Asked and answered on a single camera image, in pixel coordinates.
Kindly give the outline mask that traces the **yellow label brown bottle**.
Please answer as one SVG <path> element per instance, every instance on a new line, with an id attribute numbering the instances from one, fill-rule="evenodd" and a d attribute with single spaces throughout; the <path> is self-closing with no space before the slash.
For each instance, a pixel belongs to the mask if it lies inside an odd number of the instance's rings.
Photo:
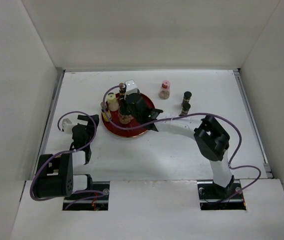
<path id="1" fill-rule="evenodd" d="M 107 103 L 101 102 L 100 106 L 101 106 L 101 113 L 102 113 L 102 117 L 103 117 L 104 121 L 110 122 L 110 120 L 112 120 L 112 115 L 111 115 L 111 112 L 108 108 Z"/>

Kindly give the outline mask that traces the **black grinder salt jar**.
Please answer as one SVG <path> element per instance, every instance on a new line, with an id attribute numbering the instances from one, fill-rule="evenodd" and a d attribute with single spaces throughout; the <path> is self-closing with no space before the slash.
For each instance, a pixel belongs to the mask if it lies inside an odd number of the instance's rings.
<path id="1" fill-rule="evenodd" d="M 127 104 L 124 100 L 120 101 L 118 118 L 121 124 L 127 125 L 131 122 L 131 114 L 127 109 Z"/>

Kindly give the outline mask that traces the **cream cap spice jar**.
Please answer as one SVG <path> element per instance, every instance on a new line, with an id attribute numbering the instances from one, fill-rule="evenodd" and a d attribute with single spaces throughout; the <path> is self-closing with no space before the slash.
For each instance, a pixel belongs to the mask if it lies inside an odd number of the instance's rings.
<path id="1" fill-rule="evenodd" d="M 119 109 L 119 102 L 117 100 L 116 94 L 113 92 L 110 92 L 107 94 L 106 96 L 106 100 L 107 100 L 107 105 L 108 105 L 108 109 L 111 112 L 116 112 Z"/>

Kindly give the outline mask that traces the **gold cap yellow bottle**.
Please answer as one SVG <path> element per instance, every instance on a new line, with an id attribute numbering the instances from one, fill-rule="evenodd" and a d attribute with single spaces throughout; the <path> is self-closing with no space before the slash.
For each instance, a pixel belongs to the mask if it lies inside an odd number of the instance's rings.
<path id="1" fill-rule="evenodd" d="M 126 93 L 126 85 L 125 83 L 120 83 L 119 84 L 119 97 L 122 98 L 125 96 Z"/>

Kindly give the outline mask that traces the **black cap brown spice jar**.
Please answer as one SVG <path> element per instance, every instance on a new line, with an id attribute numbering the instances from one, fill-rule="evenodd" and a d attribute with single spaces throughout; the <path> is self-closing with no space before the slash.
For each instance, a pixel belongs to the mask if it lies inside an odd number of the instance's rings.
<path id="1" fill-rule="evenodd" d="M 186 115 L 188 115 L 190 108 L 191 108 L 191 105 L 190 105 L 188 102 L 185 102 L 185 103 L 182 105 L 182 109 L 181 109 L 180 116 L 186 116 Z"/>

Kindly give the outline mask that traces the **black cap spice bottle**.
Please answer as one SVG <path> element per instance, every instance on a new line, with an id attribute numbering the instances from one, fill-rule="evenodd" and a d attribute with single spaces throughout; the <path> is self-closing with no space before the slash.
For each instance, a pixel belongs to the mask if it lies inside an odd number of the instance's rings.
<path id="1" fill-rule="evenodd" d="M 190 101 L 190 99 L 191 99 L 191 96 L 192 96 L 192 93 L 191 93 L 190 91 L 184 92 L 183 100 L 182 100 L 181 105 L 183 105 L 183 104 L 185 104 L 185 103 L 189 103 L 189 101 Z"/>

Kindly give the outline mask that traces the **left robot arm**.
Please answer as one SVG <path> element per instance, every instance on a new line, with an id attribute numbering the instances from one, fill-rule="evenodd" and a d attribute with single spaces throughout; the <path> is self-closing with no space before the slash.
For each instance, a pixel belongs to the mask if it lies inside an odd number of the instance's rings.
<path id="1" fill-rule="evenodd" d="M 90 143 L 96 135 L 99 116 L 81 112 L 77 119 L 86 123 L 75 124 L 68 118 L 59 119 L 59 129 L 71 134 L 72 142 L 68 150 L 40 155 L 30 187 L 30 196 L 33 200 L 45 201 L 69 197 L 76 192 L 85 200 L 93 196 L 94 186 L 91 176 L 76 175 L 74 169 L 87 165 L 91 159 Z"/>

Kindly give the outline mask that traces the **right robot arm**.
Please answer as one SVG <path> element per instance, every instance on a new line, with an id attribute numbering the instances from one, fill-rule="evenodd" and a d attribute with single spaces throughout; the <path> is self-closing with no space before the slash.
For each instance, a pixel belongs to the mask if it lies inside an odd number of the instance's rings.
<path id="1" fill-rule="evenodd" d="M 183 116 L 174 120 L 161 109 L 151 108 L 140 93 L 126 94 L 126 108 L 140 125 L 155 132 L 181 135 L 194 140 L 202 156 L 209 160 L 213 172 L 213 190 L 225 198 L 232 191 L 234 176 L 228 164 L 230 136 L 213 116 L 205 116 L 201 123 Z"/>

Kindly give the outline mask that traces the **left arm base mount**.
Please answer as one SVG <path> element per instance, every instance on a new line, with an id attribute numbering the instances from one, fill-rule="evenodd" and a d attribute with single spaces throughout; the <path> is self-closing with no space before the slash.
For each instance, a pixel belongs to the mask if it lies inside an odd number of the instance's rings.
<path id="1" fill-rule="evenodd" d="M 95 182 L 91 192 L 72 194 L 63 200 L 63 211 L 107 211 L 110 182 Z"/>

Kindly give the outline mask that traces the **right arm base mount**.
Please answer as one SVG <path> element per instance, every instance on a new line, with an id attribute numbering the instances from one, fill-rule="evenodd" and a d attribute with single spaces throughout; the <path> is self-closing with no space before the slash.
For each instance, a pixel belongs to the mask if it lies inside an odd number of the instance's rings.
<path id="1" fill-rule="evenodd" d="M 241 191 L 241 183 L 236 180 L 226 189 L 212 181 L 197 182 L 200 209 L 203 211 L 246 210 L 246 203 Z"/>

